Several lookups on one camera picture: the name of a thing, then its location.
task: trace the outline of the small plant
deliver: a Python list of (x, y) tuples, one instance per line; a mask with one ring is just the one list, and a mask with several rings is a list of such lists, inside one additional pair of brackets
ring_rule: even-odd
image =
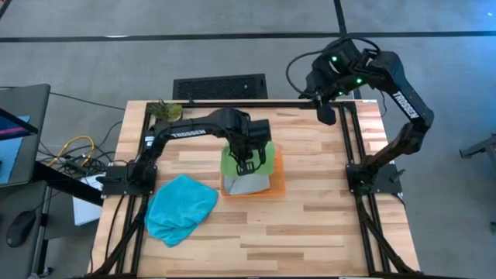
[(183, 108), (178, 104), (167, 104), (164, 100), (159, 100), (157, 104), (152, 104), (148, 112), (155, 115), (157, 121), (173, 122), (182, 118)]

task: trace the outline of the mounting plate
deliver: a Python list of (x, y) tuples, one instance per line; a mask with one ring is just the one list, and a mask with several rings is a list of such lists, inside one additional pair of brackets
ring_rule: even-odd
[(112, 166), (107, 168), (107, 174), (100, 177), (98, 181), (103, 184), (102, 196), (109, 195), (151, 195), (155, 190), (155, 180), (157, 179), (157, 166), (150, 170), (145, 181), (138, 184), (128, 181), (128, 176), (135, 167), (135, 164), (126, 166)]
[(364, 184), (356, 178), (358, 167), (358, 164), (346, 165), (348, 186), (350, 187), (350, 191), (352, 193), (358, 191), (361, 195), (368, 195), (377, 193), (397, 194), (403, 192), (399, 181), (399, 175), (401, 175), (401, 172), (398, 172), (395, 164), (387, 164), (383, 166), (377, 173), (372, 185)]

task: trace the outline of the concrete floor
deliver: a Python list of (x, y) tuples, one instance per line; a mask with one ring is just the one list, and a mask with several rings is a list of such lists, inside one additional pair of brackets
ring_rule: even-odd
[[(485, 0), (342, 3), (349, 32), (482, 31), (496, 26), (488, 15), (496, 16), (496, 5)], [(13, 0), (0, 22), (0, 37), (338, 31), (336, 11), (327, 0)], [(297, 98), (284, 78), (287, 62), (330, 40), (0, 43), (0, 86), (48, 83), (55, 92), (124, 106), (128, 100), (171, 98), (175, 78), (265, 73), (269, 98)], [(462, 160), (458, 149), (496, 130), (496, 37), (373, 41), (400, 55), (410, 83), (436, 114), (421, 152), (396, 160), (407, 170), (401, 181), (422, 270), (493, 278), (496, 236), (489, 223), (496, 221), (496, 175), (485, 155)], [(291, 74), (300, 86), (311, 61), (294, 66)], [(362, 96), (381, 99), (369, 88), (362, 89)], [(407, 120), (389, 99), (387, 110), (384, 124), (393, 139)], [(122, 113), (51, 96), (46, 117), (42, 141), (55, 152), (74, 136), (102, 140)], [(118, 130), (105, 150), (115, 149)], [(47, 262), (57, 269), (52, 278), (84, 273), (94, 226), (83, 231), (51, 242)], [(73, 260), (61, 266), (58, 259), (65, 255)]]

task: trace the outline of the computer monitor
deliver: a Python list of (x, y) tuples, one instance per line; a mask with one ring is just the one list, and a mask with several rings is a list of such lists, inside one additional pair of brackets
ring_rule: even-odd
[(0, 108), (0, 140), (37, 134), (38, 129)]

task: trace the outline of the wooden table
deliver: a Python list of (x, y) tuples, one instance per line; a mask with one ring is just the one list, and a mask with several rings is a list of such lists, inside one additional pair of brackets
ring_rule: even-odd
[[(367, 153), (387, 144), (375, 101), (356, 101)], [(117, 160), (136, 156), (146, 102), (128, 102)], [(215, 108), (186, 108), (199, 117)], [(367, 275), (353, 196), (346, 181), (347, 163), (339, 120), (321, 124), (312, 109), (242, 108), (252, 119), (269, 119), (272, 140), (282, 150), (287, 192), (281, 198), (224, 198), (189, 238), (174, 248), (145, 231), (138, 277), (338, 276)], [(350, 133), (351, 117), (346, 117)], [(353, 133), (350, 135), (356, 145)], [(220, 150), (225, 139), (202, 136), (170, 141), (158, 160), (157, 187), (179, 174), (219, 189)], [(418, 269), (403, 205), (391, 195), (376, 195), (384, 235), (406, 264)], [(95, 268), (105, 245), (119, 197), (105, 200), (93, 248)], [(111, 249), (122, 235), (127, 197), (115, 222)], [(140, 201), (136, 201), (136, 211)], [(377, 244), (372, 239), (376, 269)], [(134, 239), (124, 272), (129, 272)]]

